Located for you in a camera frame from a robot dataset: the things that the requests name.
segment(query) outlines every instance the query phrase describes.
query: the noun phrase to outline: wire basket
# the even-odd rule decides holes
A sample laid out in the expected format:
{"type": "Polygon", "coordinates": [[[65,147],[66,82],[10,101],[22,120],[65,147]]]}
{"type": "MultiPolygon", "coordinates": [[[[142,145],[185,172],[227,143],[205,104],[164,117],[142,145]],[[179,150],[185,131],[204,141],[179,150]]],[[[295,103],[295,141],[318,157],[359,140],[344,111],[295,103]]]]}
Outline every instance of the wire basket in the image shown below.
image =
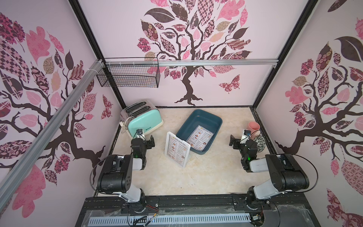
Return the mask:
{"type": "Polygon", "coordinates": [[[153,57],[144,59],[145,62],[121,61],[119,64],[107,62],[106,69],[103,68],[97,73],[99,83],[102,87],[158,88],[160,81],[159,61],[153,57]]]}

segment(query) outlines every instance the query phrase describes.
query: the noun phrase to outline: mint green toaster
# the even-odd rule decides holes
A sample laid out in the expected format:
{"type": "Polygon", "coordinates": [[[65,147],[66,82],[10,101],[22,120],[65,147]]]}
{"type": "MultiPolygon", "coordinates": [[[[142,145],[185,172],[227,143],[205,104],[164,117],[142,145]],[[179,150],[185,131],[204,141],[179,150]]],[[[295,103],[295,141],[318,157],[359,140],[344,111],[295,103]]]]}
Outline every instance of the mint green toaster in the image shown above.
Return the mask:
{"type": "Polygon", "coordinates": [[[148,100],[136,102],[121,111],[121,121],[132,137],[137,129],[147,135],[163,125],[159,110],[148,100]]]}

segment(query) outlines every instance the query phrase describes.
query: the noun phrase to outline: beige table surface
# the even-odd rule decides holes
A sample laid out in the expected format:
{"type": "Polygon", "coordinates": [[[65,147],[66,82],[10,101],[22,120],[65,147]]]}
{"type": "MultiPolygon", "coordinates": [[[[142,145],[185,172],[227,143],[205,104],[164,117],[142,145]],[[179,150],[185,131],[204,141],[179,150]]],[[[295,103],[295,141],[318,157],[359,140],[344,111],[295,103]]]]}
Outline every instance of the beige table surface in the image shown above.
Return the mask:
{"type": "MultiPolygon", "coordinates": [[[[222,118],[223,123],[211,147],[204,155],[190,151],[191,158],[183,169],[164,155],[166,134],[180,129],[194,108],[159,109],[164,125],[151,134],[155,147],[147,150],[144,170],[133,171],[132,183],[145,195],[196,195],[246,193],[270,178],[268,172],[247,173],[241,165],[241,154],[229,146],[229,137],[240,138],[242,129],[254,121],[249,108],[201,108],[222,118]]],[[[119,135],[113,154],[130,154],[131,138],[119,135]]],[[[258,158],[269,154],[265,148],[258,158]]]]}

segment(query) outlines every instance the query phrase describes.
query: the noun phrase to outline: dark teal bin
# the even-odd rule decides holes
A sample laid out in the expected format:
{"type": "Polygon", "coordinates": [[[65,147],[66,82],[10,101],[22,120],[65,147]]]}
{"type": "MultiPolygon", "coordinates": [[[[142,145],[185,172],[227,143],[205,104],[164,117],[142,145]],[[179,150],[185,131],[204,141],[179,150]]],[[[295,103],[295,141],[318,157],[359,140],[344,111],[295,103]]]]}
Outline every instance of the dark teal bin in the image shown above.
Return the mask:
{"type": "Polygon", "coordinates": [[[213,143],[214,138],[217,136],[219,128],[222,125],[222,119],[204,110],[194,110],[192,114],[188,117],[188,119],[184,122],[182,127],[179,129],[176,137],[180,138],[181,140],[187,141],[189,136],[194,132],[198,125],[211,131],[214,135],[209,140],[203,151],[198,151],[194,148],[190,148],[190,150],[197,154],[205,154],[213,143]]]}

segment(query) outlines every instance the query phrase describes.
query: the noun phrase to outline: pink wall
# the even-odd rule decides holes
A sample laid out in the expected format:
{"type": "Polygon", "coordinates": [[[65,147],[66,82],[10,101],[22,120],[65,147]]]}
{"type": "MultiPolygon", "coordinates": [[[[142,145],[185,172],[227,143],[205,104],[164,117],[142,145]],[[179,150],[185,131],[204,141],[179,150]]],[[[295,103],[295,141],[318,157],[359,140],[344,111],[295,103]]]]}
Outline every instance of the pink wall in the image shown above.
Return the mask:
{"type": "MultiPolygon", "coordinates": [[[[80,2],[105,57],[198,60],[200,52],[200,60],[206,60],[212,56],[234,59],[234,54],[249,59],[277,58],[307,1],[80,2]],[[195,18],[199,26],[187,27],[195,18]],[[236,27],[228,35],[233,23],[236,27]]],[[[147,95],[158,106],[252,105],[270,66],[233,66],[228,70],[187,67],[185,73],[180,66],[160,71],[159,88],[120,88],[126,104],[147,95]],[[195,76],[196,71],[203,76],[195,76]]]]}
{"type": "Polygon", "coordinates": [[[321,1],[257,109],[279,153],[318,169],[305,194],[321,226],[363,223],[362,8],[321,1]]]}
{"type": "MultiPolygon", "coordinates": [[[[96,58],[67,1],[2,2],[0,24],[1,180],[96,58]]],[[[3,210],[0,226],[74,226],[120,111],[112,90],[91,82],[3,210]]]]}

